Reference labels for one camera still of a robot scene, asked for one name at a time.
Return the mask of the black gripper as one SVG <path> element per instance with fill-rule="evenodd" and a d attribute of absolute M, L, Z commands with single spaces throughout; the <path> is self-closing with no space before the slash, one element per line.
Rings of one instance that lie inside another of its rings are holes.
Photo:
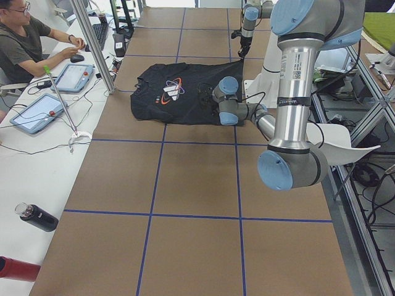
<path fill-rule="evenodd" d="M 202 108 L 216 108 L 211 89 L 205 89 L 200 92 L 200 106 Z"/>
<path fill-rule="evenodd" d="M 241 37 L 241 49 L 238 51 L 238 56 L 240 59 L 244 59 L 249 52 L 249 47 L 251 46 L 252 38 L 251 37 Z"/>

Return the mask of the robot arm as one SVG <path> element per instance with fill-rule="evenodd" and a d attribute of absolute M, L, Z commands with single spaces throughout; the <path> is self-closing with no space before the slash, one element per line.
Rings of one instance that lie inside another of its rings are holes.
<path fill-rule="evenodd" d="M 319 183 L 328 160 L 320 145 L 306 139 L 314 65 L 320 51 L 344 48 L 360 40 L 364 22 L 363 1 L 278 1 L 270 26 L 281 51 L 276 115 L 260 103 L 239 102 L 238 84 L 226 76 L 213 89 L 223 125 L 248 119 L 269 138 L 258 159 L 263 183 L 278 191 Z"/>
<path fill-rule="evenodd" d="M 240 50 L 238 55 L 244 59 L 252 44 L 257 22 L 269 19 L 274 7 L 273 1 L 241 1 L 241 24 L 236 35 L 240 37 Z"/>

